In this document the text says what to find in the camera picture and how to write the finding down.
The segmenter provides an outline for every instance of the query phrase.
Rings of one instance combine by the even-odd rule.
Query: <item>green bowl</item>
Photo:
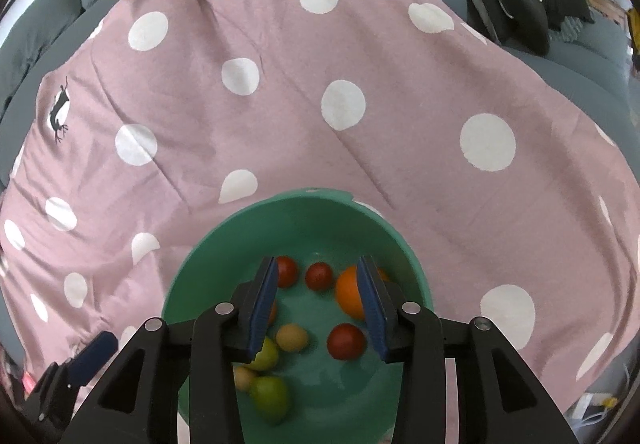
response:
[[[356,361],[336,361],[326,349],[331,329],[344,322],[333,290],[313,293],[306,268],[319,261],[335,277],[370,254],[409,300],[431,308],[431,294],[416,256],[382,217],[349,193],[327,189],[288,192],[229,217],[194,248],[166,297],[163,317],[178,323],[228,301],[238,283],[251,280],[265,256],[289,255],[300,268],[298,283],[279,289],[278,316],[268,334],[297,323],[311,336],[300,354],[280,353],[268,374],[289,385],[292,408],[272,426],[238,392],[246,444],[376,444],[396,420],[402,365],[384,364],[371,345]],[[189,380],[180,391],[179,410],[188,421]]]

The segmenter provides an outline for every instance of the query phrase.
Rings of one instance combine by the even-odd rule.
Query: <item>pink blanket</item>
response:
[[[0,210],[28,371],[126,342],[212,227],[302,187],[383,215],[561,410],[640,329],[622,154],[440,0],[123,0],[43,79]]]

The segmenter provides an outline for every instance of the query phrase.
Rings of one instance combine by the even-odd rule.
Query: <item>pink fabric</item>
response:
[[[43,79],[0,211],[28,371],[126,341],[212,227],[308,186],[379,211],[561,410],[640,329],[622,154],[440,0],[123,0]]]

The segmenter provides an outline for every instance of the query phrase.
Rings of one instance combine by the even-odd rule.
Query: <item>metal screw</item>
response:
[[[151,318],[145,323],[145,329],[149,332],[155,332],[162,327],[162,320],[160,318]]]
[[[221,316],[226,314],[231,314],[234,311],[234,304],[229,303],[228,301],[223,301],[222,303],[218,303],[216,305],[216,312]]]
[[[492,327],[491,320],[482,317],[476,318],[476,321],[474,321],[474,325],[480,330],[489,330]]]
[[[402,303],[402,310],[407,314],[417,314],[420,312],[420,305],[418,305],[415,301],[405,301]]]

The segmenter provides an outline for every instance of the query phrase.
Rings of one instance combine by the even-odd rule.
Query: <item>yellow-green fruit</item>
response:
[[[244,366],[234,366],[234,383],[240,392],[248,392],[256,377],[258,374],[254,371]]]
[[[276,343],[285,352],[300,352],[309,344],[309,334],[300,325],[289,323],[276,333]]]
[[[266,372],[271,370],[278,363],[278,347],[269,338],[265,338],[262,342],[262,350],[255,355],[255,359],[245,366],[250,370],[257,372]]]
[[[256,377],[249,395],[258,413],[272,424],[283,420],[291,406],[287,383],[281,377]]]

